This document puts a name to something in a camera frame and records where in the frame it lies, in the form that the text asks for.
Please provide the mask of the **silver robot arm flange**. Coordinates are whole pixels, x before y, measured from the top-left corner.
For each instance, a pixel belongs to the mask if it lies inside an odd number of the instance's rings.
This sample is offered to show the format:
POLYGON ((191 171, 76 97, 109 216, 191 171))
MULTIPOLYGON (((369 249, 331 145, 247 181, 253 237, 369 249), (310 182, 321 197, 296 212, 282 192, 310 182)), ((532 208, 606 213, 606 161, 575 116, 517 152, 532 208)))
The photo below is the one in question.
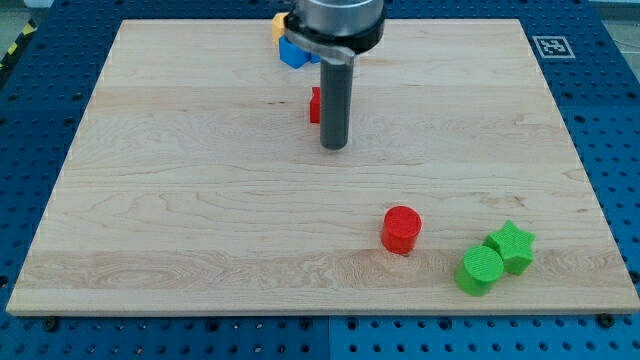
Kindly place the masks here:
POLYGON ((383 0, 298 0, 285 16, 285 37, 331 65, 352 65, 384 32, 383 0))

